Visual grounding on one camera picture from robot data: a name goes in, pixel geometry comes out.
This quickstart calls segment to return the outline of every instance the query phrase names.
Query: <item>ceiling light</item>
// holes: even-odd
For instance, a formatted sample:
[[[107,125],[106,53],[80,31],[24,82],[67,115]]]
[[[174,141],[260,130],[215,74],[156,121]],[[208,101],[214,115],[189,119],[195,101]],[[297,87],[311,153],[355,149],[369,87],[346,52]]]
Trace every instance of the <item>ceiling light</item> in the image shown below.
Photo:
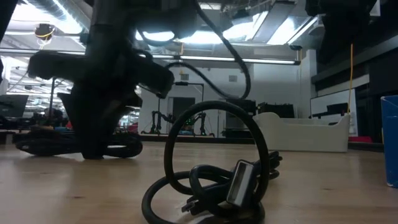
[[[224,58],[224,57],[201,57],[201,56],[181,56],[183,60],[210,60],[217,62],[233,62],[235,59],[233,58]]]
[[[271,59],[243,59],[246,63],[269,63],[279,65],[295,65],[296,62],[291,60],[271,60]]]
[[[307,25],[305,25],[305,27],[300,29],[287,43],[292,44],[293,42],[295,42],[301,35],[303,35],[305,31],[311,28],[312,25],[316,23],[316,21],[318,21],[318,17],[314,17]]]
[[[173,55],[152,55],[155,59],[173,59]]]
[[[200,8],[209,9],[209,10],[220,10],[220,3],[208,3],[208,2],[199,2]]]
[[[253,22],[253,18],[245,9],[240,9],[237,13],[232,17],[232,24],[239,25],[242,23]]]
[[[295,34],[294,21],[291,17],[288,17],[282,25],[275,31],[271,39],[268,40],[267,44],[282,45],[286,44],[290,38]]]
[[[264,22],[254,35],[253,40],[267,43],[277,29],[286,21],[294,7],[295,2],[293,1],[276,1],[268,12],[267,18],[264,19]]]
[[[236,24],[232,26],[228,30],[223,32],[223,36],[230,40],[230,39],[237,39],[241,37],[245,37],[247,35],[254,36],[257,30],[260,28],[262,22],[264,21],[265,17],[267,16],[267,12],[263,12],[261,14],[256,14],[252,17],[251,22],[244,22],[240,24]],[[150,40],[156,41],[168,41],[174,37],[173,32],[158,32],[158,33],[147,33],[143,32],[145,37]],[[137,40],[143,40],[140,33],[136,33]],[[182,38],[179,42],[187,43],[187,44],[222,44],[223,42],[221,39],[215,34],[214,32],[210,31],[196,31],[192,36]]]
[[[46,108],[45,106],[42,106],[42,105],[26,105],[25,107],[26,108],[43,108],[43,109]]]
[[[27,96],[42,96],[42,97],[51,97],[51,93],[21,93],[21,92],[7,92],[7,95],[27,95]]]
[[[257,34],[258,30],[260,29],[261,24],[264,22],[268,15],[268,11],[262,12],[260,14],[256,14],[253,16],[254,24],[252,29],[248,32],[246,36],[246,40],[251,40]]]

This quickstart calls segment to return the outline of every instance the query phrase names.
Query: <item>black cord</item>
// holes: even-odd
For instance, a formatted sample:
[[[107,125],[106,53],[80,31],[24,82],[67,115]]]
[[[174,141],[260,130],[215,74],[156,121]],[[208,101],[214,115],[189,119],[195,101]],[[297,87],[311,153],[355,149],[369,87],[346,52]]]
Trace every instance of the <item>black cord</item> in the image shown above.
[[[258,168],[258,185],[257,190],[252,196],[252,206],[255,208],[255,220],[260,220],[260,214],[262,212],[262,206],[260,200],[263,198],[267,186],[268,180],[270,179],[270,173],[272,178],[276,178],[277,171],[275,171],[276,166],[279,165],[279,161],[282,159],[279,157],[277,152],[271,154],[272,157],[268,155],[268,150],[264,136],[261,133],[256,122],[249,116],[243,109],[233,105],[231,103],[222,101],[206,101],[193,105],[188,110],[186,110],[177,120],[174,122],[172,129],[170,130],[169,137],[167,138],[164,152],[164,169],[166,176],[156,183],[154,183],[146,192],[144,198],[142,199],[142,212],[145,219],[151,224],[164,224],[171,223],[159,218],[151,209],[151,202],[156,194],[162,187],[170,184],[176,191],[185,195],[192,195],[193,198],[190,200],[197,200],[197,206],[200,211],[208,210],[210,213],[225,218],[233,218],[239,213],[237,208],[223,208],[218,204],[226,200],[226,192],[230,185],[233,172],[228,170],[223,170],[214,166],[196,166],[191,171],[185,172],[174,172],[173,169],[173,152],[175,140],[181,130],[183,124],[187,119],[193,115],[204,111],[204,110],[225,110],[237,117],[239,117],[242,122],[249,128],[259,151],[260,160],[255,163]],[[182,185],[179,180],[189,179],[190,187]],[[216,184],[202,187],[199,179],[212,180]],[[241,223],[248,223],[247,220],[240,220]]]
[[[223,33],[217,26],[209,19],[209,17],[206,16],[206,14],[203,12],[201,9],[199,2],[197,0],[191,0],[192,4],[195,6],[195,9],[197,10],[198,15],[203,19],[203,21],[206,22],[206,24],[213,30],[215,34],[221,39],[221,41],[224,43],[225,47],[231,52],[232,56],[235,58],[235,62],[238,63],[238,65],[241,67],[242,72],[244,73],[245,81],[246,81],[246,89],[243,93],[243,96],[240,97],[240,99],[244,100],[249,96],[250,89],[251,89],[251,79],[250,79],[250,73],[249,69],[246,66],[246,64],[243,62],[243,59],[241,56],[238,54],[238,52],[234,49],[234,47],[231,45],[231,43],[223,36]]]
[[[224,92],[223,90],[221,90],[220,88],[218,88],[212,81],[210,81],[210,79],[209,78],[207,78],[202,72],[200,72],[197,68],[195,68],[194,66],[192,66],[192,65],[190,65],[190,64],[188,64],[188,63],[185,63],[185,62],[172,62],[172,63],[170,63],[170,64],[168,64],[168,65],[166,65],[165,67],[166,68],[171,68],[171,67],[174,67],[174,66],[177,66],[177,65],[181,65],[181,66],[184,66],[184,67],[186,67],[186,68],[188,68],[188,69],[190,69],[191,71],[193,71],[193,72],[195,72],[198,76],[200,76],[217,94],[219,94],[220,96],[222,96],[223,98],[226,98],[226,99],[239,99],[239,97],[238,96],[234,96],[234,95],[230,95],[230,94],[228,94],[228,93],[226,93],[226,92]]]
[[[242,97],[240,99],[246,99],[250,93],[251,89],[251,80],[249,70],[246,64],[243,62],[242,58],[239,56],[237,51],[233,48],[233,46],[223,37],[222,32],[217,29],[217,27],[212,23],[209,18],[202,11],[197,0],[192,0],[192,3],[197,10],[199,16],[213,29],[213,31],[218,35],[218,37],[223,41],[228,50],[232,53],[235,58],[235,61],[239,63],[240,67],[246,78],[246,89]],[[214,83],[212,83],[202,72],[198,69],[184,62],[174,62],[170,63],[166,66],[166,68],[171,68],[176,65],[181,65],[189,68],[197,75],[202,77],[204,81],[209,84],[209,86],[217,92],[217,94],[221,95],[227,99],[239,99],[237,96],[233,96],[227,94],[220,90]],[[214,166],[208,165],[200,165],[194,167],[191,171],[184,172],[174,172],[173,169],[173,152],[174,145],[177,139],[177,136],[183,127],[186,120],[191,118],[197,113],[200,113],[205,110],[225,110],[236,117],[238,117],[250,130],[252,137],[256,143],[257,150],[259,151],[260,160],[253,163],[255,174],[257,175],[257,184],[256,190],[251,197],[251,203],[249,208],[253,211],[253,214],[249,218],[239,218],[240,209],[236,207],[225,208],[219,206],[220,203],[226,201],[227,193],[229,187],[231,185],[231,181],[233,179],[234,171],[228,171],[224,169],[220,169]],[[170,130],[169,136],[165,145],[164,152],[164,169],[165,169],[165,177],[161,178],[157,182],[155,182],[152,186],[149,187],[147,192],[142,199],[142,213],[145,219],[150,224],[174,224],[172,222],[168,222],[166,220],[158,217],[151,208],[152,199],[155,194],[167,184],[170,184],[176,191],[181,194],[191,195],[191,197],[187,200],[188,207],[183,208],[183,212],[188,210],[192,215],[197,215],[204,211],[209,211],[211,214],[217,217],[229,218],[234,220],[230,223],[258,223],[259,221],[264,219],[265,211],[264,207],[261,205],[261,199],[263,198],[267,186],[268,181],[271,179],[275,179],[279,176],[279,172],[276,171],[276,168],[279,166],[282,158],[279,156],[278,152],[273,152],[268,154],[268,148],[262,135],[259,126],[256,122],[249,116],[243,109],[240,107],[233,105],[231,103],[222,102],[222,101],[206,101],[195,104],[191,106],[188,110],[186,110],[179,118],[174,122],[172,129]],[[179,180],[189,179],[190,186],[182,185]],[[200,179],[211,180],[215,182],[215,184],[202,186],[200,183]]]

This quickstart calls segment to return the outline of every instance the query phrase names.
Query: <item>black equipment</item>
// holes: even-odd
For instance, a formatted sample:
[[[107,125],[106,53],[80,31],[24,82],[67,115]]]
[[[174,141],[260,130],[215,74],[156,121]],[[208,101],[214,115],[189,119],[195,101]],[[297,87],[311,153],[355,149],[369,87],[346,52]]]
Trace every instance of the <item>black equipment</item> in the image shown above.
[[[0,129],[21,131],[35,124],[33,118],[23,118],[28,97],[26,95],[0,96]]]
[[[313,114],[312,117],[321,119],[321,117],[323,116],[334,115],[334,114],[340,114],[344,116],[344,114],[347,113],[348,103],[337,103],[334,105],[328,105],[326,106],[326,108],[327,108],[326,112]]]
[[[198,113],[194,118],[188,119],[185,122],[185,125],[193,126],[199,119],[200,119],[200,135],[207,136],[206,129],[205,129],[205,121],[206,121],[206,113],[205,112]]]
[[[0,115],[8,118],[23,117],[28,97],[26,95],[1,95]]]
[[[227,99],[226,101],[242,108],[249,116],[256,115],[255,101],[240,99]],[[239,118],[230,113],[227,113],[225,118],[225,130],[221,132],[223,136],[226,138],[252,138],[250,131]]]
[[[162,118],[166,122],[174,123],[175,118],[172,114],[168,116],[162,114],[160,111],[152,111],[152,127],[150,127],[150,131],[147,133],[145,131],[141,131],[141,134],[161,134],[160,130],[162,129]]]
[[[370,12],[376,1],[307,0],[305,10],[309,16],[325,14],[322,17],[325,35],[319,50],[319,62],[329,62],[368,27]]]
[[[73,131],[60,133],[48,129],[33,129],[16,142],[17,149],[35,156],[57,156],[81,152]],[[142,152],[138,134],[113,134],[104,156],[130,158]]]
[[[126,113],[126,106],[140,106],[142,101],[135,94],[134,86],[144,85],[161,98],[165,98],[174,82],[174,75],[169,71],[173,66],[184,66],[202,77],[220,96],[227,99],[246,99],[251,89],[249,70],[233,46],[223,37],[222,32],[202,11],[197,0],[177,0],[174,8],[171,1],[129,1],[95,0],[90,34],[87,40],[86,55],[67,55],[48,51],[39,51],[30,58],[28,72],[31,77],[49,79],[64,78],[74,82],[70,95],[60,95],[72,125],[75,129],[77,146],[86,159],[101,159],[107,153],[108,145],[113,140],[114,129]],[[132,30],[140,32],[149,45],[163,46],[173,41],[156,42],[148,40],[143,31],[160,32],[171,30],[175,37],[192,35],[195,30],[197,14],[218,35],[244,73],[246,89],[242,97],[229,95],[219,89],[195,67],[174,62],[162,67],[152,61],[150,54],[134,49]],[[237,116],[250,130],[260,160],[253,162],[256,177],[255,191],[245,190],[245,204],[221,207],[227,200],[230,186],[234,181],[234,171],[223,170],[214,166],[196,166],[191,171],[174,172],[172,159],[175,140],[186,120],[205,110],[225,110]],[[268,148],[256,122],[240,107],[222,101],[206,101],[191,106],[175,122],[165,144],[164,167],[166,177],[154,183],[142,199],[142,212],[149,223],[170,223],[159,218],[151,209],[151,201],[163,186],[170,184],[182,194],[191,195],[191,214],[209,211],[217,217],[234,220],[235,223],[259,223],[264,219],[265,211],[261,205],[269,179],[274,178],[275,168],[282,158],[278,153],[268,154]],[[190,187],[179,180],[189,179]],[[215,184],[202,186],[199,179],[212,180]],[[237,182],[234,186],[245,186]],[[252,211],[252,215],[239,218],[239,214]]]
[[[280,118],[295,118],[294,107],[291,104],[284,105],[270,105],[268,103],[260,103],[257,105],[258,113],[272,112],[277,114]]]

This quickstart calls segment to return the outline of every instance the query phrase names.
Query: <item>fluorescent light fixture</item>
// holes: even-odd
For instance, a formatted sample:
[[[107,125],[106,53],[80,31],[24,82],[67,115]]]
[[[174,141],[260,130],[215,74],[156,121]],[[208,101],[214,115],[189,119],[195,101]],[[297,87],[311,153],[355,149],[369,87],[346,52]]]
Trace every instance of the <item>fluorescent light fixture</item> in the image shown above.
[[[271,59],[243,59],[246,63],[271,63],[271,64],[279,64],[279,65],[294,65],[294,61],[290,60],[271,60]]]
[[[127,107],[127,108],[136,109],[136,110],[141,109],[140,107],[136,107],[136,106],[126,106],[126,107]]]
[[[6,31],[6,35],[34,35],[35,32],[30,31]]]
[[[183,60],[207,60],[214,62],[234,62],[234,58],[226,57],[200,57],[200,56],[181,56]],[[266,64],[278,64],[278,65],[295,65],[296,62],[292,60],[273,60],[273,59],[251,59],[243,58],[243,62],[246,63],[266,63]]]
[[[173,59],[173,55],[152,55],[155,59]]]
[[[295,42],[301,35],[303,35],[303,33],[305,31],[307,31],[309,28],[311,28],[312,25],[314,25],[314,23],[316,23],[316,21],[318,21],[317,16],[314,17],[307,25],[305,25],[305,27],[300,29],[287,43],[292,44],[293,42]]]
[[[288,40],[295,34],[294,21],[291,17],[288,17],[285,22],[272,35],[271,39],[268,40],[267,44],[282,45],[286,44]]]
[[[210,60],[216,62],[233,62],[235,59],[233,58],[224,58],[224,57],[201,57],[201,56],[181,56],[183,60]]]
[[[41,97],[51,97],[51,93],[21,93],[21,92],[7,92],[7,95],[25,95],[25,96],[41,96]]]
[[[221,39],[217,36],[217,34],[208,31],[196,31],[192,36],[182,38],[180,42],[186,44],[220,44],[222,43]]]
[[[257,31],[260,29],[261,24],[264,22],[268,15],[268,11],[262,12],[260,14],[256,14],[253,16],[253,28],[249,31],[249,33],[246,36],[246,40],[251,40],[257,34]]]
[[[30,49],[0,49],[0,53],[19,53],[19,54],[34,54],[37,50]],[[73,52],[74,54],[82,54],[84,52]],[[228,57],[201,57],[201,56],[189,56],[189,55],[153,55],[155,59],[171,59],[171,60],[207,60],[207,61],[215,61],[215,62],[234,62],[234,58]],[[284,65],[295,65],[295,61],[292,60],[273,60],[273,59],[250,59],[244,58],[244,62],[247,63],[273,63],[273,64],[284,64]]]
[[[42,105],[26,105],[26,108],[46,108],[45,106]]]
[[[288,18],[294,7],[295,2],[293,1],[276,1],[272,9],[268,12],[267,18],[254,35],[253,40],[267,43],[278,28],[286,21],[286,18]]]
[[[253,30],[253,24],[253,22],[245,22],[232,26],[231,28],[223,32],[223,36],[227,39],[244,37],[246,34]]]
[[[202,9],[210,9],[210,10],[220,10],[220,3],[208,3],[208,2],[199,2],[199,5]]]

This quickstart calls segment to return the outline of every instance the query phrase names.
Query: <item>blue container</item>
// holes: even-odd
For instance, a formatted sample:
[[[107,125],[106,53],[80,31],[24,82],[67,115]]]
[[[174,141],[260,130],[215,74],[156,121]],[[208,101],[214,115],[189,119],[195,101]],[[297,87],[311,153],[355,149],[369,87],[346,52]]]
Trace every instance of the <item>blue container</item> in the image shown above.
[[[398,188],[398,96],[381,98],[387,185]]]

